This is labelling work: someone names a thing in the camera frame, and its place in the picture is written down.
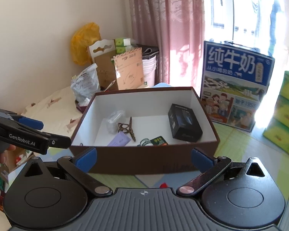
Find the black shaver box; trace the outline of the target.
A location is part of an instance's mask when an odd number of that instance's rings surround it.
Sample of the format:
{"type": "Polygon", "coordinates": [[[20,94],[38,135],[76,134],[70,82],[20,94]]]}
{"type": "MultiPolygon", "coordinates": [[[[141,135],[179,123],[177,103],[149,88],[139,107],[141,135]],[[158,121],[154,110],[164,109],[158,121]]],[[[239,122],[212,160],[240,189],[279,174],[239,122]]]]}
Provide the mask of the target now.
{"type": "Polygon", "coordinates": [[[168,117],[174,139],[197,142],[202,137],[203,131],[192,109],[172,104],[168,117]]]}

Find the purple cream tube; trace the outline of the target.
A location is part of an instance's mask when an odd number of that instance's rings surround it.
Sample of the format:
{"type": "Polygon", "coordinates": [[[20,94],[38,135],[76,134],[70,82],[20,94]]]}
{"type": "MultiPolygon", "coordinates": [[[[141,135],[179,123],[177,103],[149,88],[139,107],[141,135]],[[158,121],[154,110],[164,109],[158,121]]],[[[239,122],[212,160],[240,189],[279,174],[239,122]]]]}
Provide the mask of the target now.
{"type": "Polygon", "coordinates": [[[119,131],[107,146],[126,146],[130,141],[131,139],[126,134],[119,131]]]}

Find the green ointment packet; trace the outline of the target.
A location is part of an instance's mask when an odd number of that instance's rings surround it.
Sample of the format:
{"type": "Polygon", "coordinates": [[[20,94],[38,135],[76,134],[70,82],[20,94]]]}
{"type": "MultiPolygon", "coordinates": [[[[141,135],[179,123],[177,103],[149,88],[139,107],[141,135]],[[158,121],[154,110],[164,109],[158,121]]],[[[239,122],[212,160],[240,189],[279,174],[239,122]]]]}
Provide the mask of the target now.
{"type": "Polygon", "coordinates": [[[167,146],[168,143],[162,136],[155,137],[153,139],[142,139],[138,146],[167,146]]]}

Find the brown patterned hair claw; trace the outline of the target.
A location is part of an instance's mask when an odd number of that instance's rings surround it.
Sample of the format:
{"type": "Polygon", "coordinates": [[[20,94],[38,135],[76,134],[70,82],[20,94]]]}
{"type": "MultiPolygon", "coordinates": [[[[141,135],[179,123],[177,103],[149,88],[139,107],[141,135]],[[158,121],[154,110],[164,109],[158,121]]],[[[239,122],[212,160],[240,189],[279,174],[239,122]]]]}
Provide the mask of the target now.
{"type": "Polygon", "coordinates": [[[133,128],[132,128],[132,123],[133,123],[133,118],[130,117],[129,118],[129,123],[126,124],[126,123],[118,123],[118,132],[122,132],[123,134],[130,134],[132,140],[134,142],[136,142],[136,137],[134,135],[134,131],[133,131],[133,128]]]}

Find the red snack packet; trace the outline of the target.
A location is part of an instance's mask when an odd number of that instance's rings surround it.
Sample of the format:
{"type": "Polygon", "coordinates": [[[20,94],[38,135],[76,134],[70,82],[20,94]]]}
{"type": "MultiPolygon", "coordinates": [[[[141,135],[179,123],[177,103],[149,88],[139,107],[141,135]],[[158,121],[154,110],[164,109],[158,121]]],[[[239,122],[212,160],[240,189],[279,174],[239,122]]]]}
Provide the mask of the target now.
{"type": "Polygon", "coordinates": [[[160,184],[159,188],[168,188],[168,185],[164,182],[164,183],[160,184]]]}

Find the checked tablecloth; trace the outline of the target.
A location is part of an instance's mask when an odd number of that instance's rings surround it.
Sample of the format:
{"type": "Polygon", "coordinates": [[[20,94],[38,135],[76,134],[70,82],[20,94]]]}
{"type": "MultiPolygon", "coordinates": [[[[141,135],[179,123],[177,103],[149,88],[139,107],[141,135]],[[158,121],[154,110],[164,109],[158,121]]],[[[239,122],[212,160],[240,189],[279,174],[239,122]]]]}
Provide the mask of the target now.
{"type": "MultiPolygon", "coordinates": [[[[72,137],[82,113],[76,109],[75,96],[70,88],[55,92],[45,101],[44,131],[53,134],[72,137]]],[[[220,138],[220,143],[213,156],[228,157],[232,163],[243,163],[245,173],[254,178],[264,180],[272,178],[285,198],[285,211],[281,229],[289,227],[289,155],[281,149],[273,149],[250,134],[245,134],[235,128],[221,124],[214,124],[220,138]]],[[[70,155],[70,150],[50,148],[47,152],[49,161],[56,161],[60,157],[70,155]]],[[[177,189],[200,175],[200,171],[194,166],[193,171],[166,173],[166,174],[89,174],[111,189],[117,188],[158,188],[160,184],[166,183],[169,188],[177,189]]]]}

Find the purple tray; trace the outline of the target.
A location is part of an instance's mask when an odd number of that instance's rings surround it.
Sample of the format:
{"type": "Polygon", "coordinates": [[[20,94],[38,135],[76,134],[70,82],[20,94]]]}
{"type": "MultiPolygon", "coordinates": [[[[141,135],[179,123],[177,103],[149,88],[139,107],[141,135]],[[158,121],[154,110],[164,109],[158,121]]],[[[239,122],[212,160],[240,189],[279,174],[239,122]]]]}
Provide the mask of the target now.
{"type": "Polygon", "coordinates": [[[81,106],[77,100],[75,100],[76,109],[82,114],[85,112],[87,106],[81,106]]]}

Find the clear printed plastic bag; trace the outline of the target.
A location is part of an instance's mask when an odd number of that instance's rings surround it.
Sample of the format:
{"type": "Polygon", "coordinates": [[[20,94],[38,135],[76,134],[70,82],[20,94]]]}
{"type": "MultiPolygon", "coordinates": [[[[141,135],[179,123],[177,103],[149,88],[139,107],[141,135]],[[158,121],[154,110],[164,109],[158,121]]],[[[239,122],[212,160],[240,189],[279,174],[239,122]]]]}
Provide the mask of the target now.
{"type": "Polygon", "coordinates": [[[87,106],[91,98],[100,92],[97,64],[92,64],[71,79],[71,90],[80,106],[87,106]]]}

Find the brown storage box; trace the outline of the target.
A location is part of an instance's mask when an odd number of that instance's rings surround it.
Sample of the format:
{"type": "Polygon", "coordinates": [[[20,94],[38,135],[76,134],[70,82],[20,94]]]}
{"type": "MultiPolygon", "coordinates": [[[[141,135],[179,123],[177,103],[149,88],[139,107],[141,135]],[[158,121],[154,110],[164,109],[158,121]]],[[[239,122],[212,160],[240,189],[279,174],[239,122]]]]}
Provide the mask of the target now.
{"type": "Polygon", "coordinates": [[[220,138],[192,87],[159,87],[97,93],[90,101],[71,137],[77,155],[88,147],[97,150],[92,173],[139,175],[193,171],[191,152],[199,148],[213,156],[220,138]],[[197,142],[172,137],[168,112],[172,104],[193,110],[203,131],[197,142]],[[126,121],[133,118],[136,142],[107,146],[114,138],[106,128],[112,112],[124,110],[126,121]],[[167,146],[138,146],[142,139],[162,136],[167,146]]]}

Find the green tissue pack stack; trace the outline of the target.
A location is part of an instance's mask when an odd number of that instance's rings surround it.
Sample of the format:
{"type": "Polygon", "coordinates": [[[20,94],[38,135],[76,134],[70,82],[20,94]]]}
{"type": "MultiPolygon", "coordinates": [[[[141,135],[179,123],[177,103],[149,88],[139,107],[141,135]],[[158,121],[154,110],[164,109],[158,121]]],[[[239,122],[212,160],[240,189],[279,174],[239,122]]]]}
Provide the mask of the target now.
{"type": "Polygon", "coordinates": [[[272,119],[263,136],[289,154],[289,71],[284,74],[272,119]]]}

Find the blue milk carton box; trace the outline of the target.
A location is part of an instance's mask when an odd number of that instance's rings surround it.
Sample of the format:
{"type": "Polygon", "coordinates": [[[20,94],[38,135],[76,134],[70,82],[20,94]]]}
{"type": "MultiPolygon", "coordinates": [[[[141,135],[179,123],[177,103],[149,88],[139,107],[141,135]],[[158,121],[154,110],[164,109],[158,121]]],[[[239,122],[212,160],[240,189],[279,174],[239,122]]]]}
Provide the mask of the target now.
{"type": "Polygon", "coordinates": [[[200,99],[209,118],[251,132],[274,64],[251,49],[205,41],[200,99]]]}

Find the brown cardboard box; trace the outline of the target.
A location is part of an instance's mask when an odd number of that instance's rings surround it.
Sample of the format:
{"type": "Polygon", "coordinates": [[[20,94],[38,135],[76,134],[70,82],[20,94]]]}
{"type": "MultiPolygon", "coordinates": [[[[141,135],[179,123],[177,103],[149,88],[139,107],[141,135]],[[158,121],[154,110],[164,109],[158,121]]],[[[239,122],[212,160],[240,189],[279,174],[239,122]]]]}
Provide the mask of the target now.
{"type": "Polygon", "coordinates": [[[137,89],[145,82],[141,48],[119,55],[111,51],[95,57],[94,62],[97,64],[97,75],[102,90],[137,89]]]}

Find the white cutout cardboard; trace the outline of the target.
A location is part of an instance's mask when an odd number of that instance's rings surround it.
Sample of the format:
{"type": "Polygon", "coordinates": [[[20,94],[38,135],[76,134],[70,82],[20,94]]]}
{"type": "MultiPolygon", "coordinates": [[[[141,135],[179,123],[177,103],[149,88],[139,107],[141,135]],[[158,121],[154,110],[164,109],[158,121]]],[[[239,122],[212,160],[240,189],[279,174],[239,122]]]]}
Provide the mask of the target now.
{"type": "Polygon", "coordinates": [[[116,54],[115,41],[107,39],[96,41],[94,44],[87,47],[87,51],[89,53],[90,61],[93,64],[94,59],[97,56],[108,53],[110,53],[111,56],[116,54]]]}

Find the white bucket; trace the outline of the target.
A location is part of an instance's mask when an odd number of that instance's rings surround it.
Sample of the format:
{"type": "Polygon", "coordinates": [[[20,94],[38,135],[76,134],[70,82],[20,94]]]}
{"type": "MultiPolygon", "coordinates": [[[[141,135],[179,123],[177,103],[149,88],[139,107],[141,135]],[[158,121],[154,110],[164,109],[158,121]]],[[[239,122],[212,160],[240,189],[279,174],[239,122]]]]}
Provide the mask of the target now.
{"type": "Polygon", "coordinates": [[[142,67],[144,71],[144,83],[148,87],[153,87],[155,85],[155,70],[156,70],[156,56],[150,59],[142,60],[142,67]]]}

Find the pink curtain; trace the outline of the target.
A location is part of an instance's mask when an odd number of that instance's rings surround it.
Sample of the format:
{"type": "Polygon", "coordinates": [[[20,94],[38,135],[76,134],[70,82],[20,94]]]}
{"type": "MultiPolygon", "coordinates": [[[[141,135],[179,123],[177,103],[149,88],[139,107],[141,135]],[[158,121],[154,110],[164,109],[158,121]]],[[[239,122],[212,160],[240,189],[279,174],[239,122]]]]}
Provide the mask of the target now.
{"type": "Polygon", "coordinates": [[[202,82],[203,0],[129,0],[133,38],[157,46],[157,82],[194,87],[202,82]]]}

